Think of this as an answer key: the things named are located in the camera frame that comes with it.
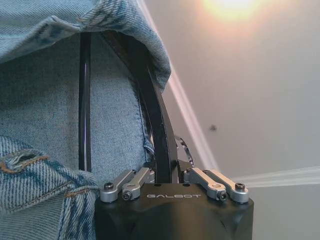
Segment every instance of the bolt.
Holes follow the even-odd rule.
[[[122,193],[122,198],[123,200],[128,201],[132,198],[132,193],[130,191],[125,191]]]
[[[235,190],[238,192],[244,192],[246,189],[246,186],[243,183],[236,183],[235,184]]]
[[[227,200],[227,194],[225,191],[219,192],[217,197],[221,202],[224,202],[225,200]]]
[[[104,190],[110,190],[114,188],[114,184],[112,182],[107,182],[104,184]]]

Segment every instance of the metal joint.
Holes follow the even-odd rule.
[[[155,172],[147,167],[142,167],[140,171],[136,173],[134,178],[123,185],[122,198],[125,201],[134,200],[140,196],[141,187],[147,184],[153,184],[155,182]]]
[[[227,200],[226,187],[212,180],[197,167],[188,168],[184,172],[183,179],[185,183],[200,184],[206,189],[207,196],[212,199],[222,202]]]
[[[218,183],[223,184],[233,201],[241,204],[249,201],[249,191],[243,183],[233,182],[216,169],[206,170],[205,174]]]
[[[134,178],[135,170],[126,170],[120,174],[113,182],[104,184],[100,190],[100,200],[104,203],[112,203],[118,199],[118,194],[123,185]]]

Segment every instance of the denim fabric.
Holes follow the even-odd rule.
[[[141,41],[161,89],[170,75],[166,51],[134,0],[0,0],[0,6],[0,136],[27,143],[0,137],[0,240],[95,239],[98,186],[140,168],[153,148],[135,81],[93,33],[92,173],[76,170],[78,33],[115,30]]]
[[[0,239],[95,239],[91,173],[5,136],[0,156]]]
[[[97,184],[150,160],[137,87],[100,33],[91,48],[91,161]],[[0,134],[78,169],[79,34],[0,64]]]
[[[149,49],[163,89],[170,75],[165,48],[136,0],[0,0],[0,63],[79,32],[115,30]]]

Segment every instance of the bright light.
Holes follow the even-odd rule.
[[[207,9],[220,18],[239,20],[250,16],[257,0],[204,0],[204,3]]]

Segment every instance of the white trim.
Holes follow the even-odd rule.
[[[145,18],[148,20],[149,24],[153,27],[153,29],[158,33],[156,25],[149,13],[148,7],[144,0],[137,1],[140,9],[144,13]],[[186,95],[186,92],[181,84],[181,81],[175,71],[173,65],[171,65],[171,76],[168,82],[168,86],[170,87],[173,96],[176,100],[178,108],[181,112],[181,115],[184,119],[185,125],[189,130],[189,133],[194,142],[195,148],[199,154],[200,161],[206,169],[219,169],[218,164],[214,158],[214,155],[209,147],[209,144],[206,140],[206,137],[200,127],[198,119],[195,115],[195,112],[189,102],[189,99]]]
[[[320,184],[320,166],[233,177],[248,188],[265,188]]]

